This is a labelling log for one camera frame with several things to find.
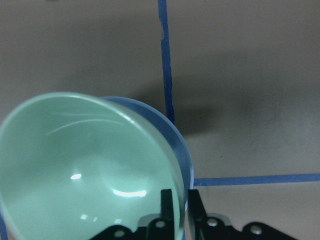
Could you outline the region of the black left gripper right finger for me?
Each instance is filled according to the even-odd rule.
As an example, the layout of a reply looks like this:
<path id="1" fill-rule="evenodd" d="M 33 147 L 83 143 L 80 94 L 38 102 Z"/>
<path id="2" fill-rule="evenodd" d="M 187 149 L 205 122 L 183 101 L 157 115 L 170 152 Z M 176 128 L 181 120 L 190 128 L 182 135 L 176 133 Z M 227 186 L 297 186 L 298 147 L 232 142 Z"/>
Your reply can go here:
<path id="1" fill-rule="evenodd" d="M 294 237 L 262 222 L 250 222 L 242 230 L 219 216 L 209 216 L 197 189 L 188 190 L 189 228 L 194 240 L 293 240 Z"/>

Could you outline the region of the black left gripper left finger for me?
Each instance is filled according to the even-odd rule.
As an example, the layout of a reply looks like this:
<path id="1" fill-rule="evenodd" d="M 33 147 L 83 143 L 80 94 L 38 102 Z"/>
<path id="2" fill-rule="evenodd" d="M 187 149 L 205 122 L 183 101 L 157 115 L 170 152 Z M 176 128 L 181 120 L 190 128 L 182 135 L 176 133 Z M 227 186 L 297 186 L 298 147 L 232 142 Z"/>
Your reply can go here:
<path id="1" fill-rule="evenodd" d="M 174 207 L 171 189 L 160 191 L 160 216 L 135 232 L 123 225 L 111 225 L 95 235 L 93 240 L 173 240 Z"/>

